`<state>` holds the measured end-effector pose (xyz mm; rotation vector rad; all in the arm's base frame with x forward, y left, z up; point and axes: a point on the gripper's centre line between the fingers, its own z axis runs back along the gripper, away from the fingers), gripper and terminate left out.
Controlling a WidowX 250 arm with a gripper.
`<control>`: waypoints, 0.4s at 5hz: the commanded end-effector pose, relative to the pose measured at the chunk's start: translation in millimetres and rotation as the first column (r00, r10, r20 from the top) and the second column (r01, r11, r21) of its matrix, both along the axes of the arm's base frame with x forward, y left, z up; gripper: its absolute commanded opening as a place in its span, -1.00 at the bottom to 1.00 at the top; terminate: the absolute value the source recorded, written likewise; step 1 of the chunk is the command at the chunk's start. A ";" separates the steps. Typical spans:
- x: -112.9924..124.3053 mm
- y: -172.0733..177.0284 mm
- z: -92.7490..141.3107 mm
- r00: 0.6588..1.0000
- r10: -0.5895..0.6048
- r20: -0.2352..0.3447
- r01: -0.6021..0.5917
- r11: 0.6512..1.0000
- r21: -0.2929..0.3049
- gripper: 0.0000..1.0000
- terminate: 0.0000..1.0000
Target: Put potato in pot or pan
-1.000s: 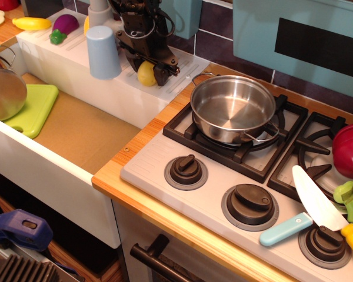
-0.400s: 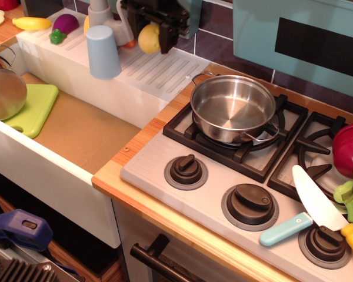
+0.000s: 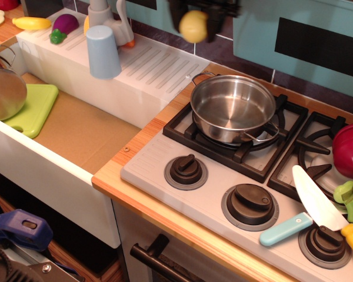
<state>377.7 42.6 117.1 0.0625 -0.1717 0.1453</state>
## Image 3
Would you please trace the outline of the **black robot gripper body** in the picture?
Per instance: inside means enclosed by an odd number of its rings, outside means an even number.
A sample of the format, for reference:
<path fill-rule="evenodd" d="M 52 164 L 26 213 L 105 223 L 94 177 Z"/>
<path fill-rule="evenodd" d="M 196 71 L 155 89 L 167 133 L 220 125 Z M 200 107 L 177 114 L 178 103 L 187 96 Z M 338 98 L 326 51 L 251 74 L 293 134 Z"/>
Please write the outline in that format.
<path fill-rule="evenodd" d="M 168 1 L 169 8 L 171 11 L 184 14 L 192 8 L 200 9 L 206 13 L 210 12 L 214 15 L 220 16 L 233 16 L 237 17 L 241 9 L 241 1 L 209 1 L 209 0 L 198 0 L 198 1 Z"/>

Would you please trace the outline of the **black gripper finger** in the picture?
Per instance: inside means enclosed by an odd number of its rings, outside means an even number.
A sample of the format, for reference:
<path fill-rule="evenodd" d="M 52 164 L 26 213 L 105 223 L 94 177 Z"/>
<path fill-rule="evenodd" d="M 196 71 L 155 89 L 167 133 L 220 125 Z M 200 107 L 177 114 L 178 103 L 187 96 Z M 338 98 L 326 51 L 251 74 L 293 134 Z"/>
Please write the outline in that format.
<path fill-rule="evenodd" d="M 185 11 L 170 11 L 171 14 L 171 20 L 174 29 L 179 32 L 179 24 L 181 22 L 182 17 L 185 14 Z"/>
<path fill-rule="evenodd" d="M 224 24 L 226 14 L 223 12 L 208 12 L 207 19 L 207 41 L 211 43 L 215 40 L 215 35 L 220 33 Z"/>

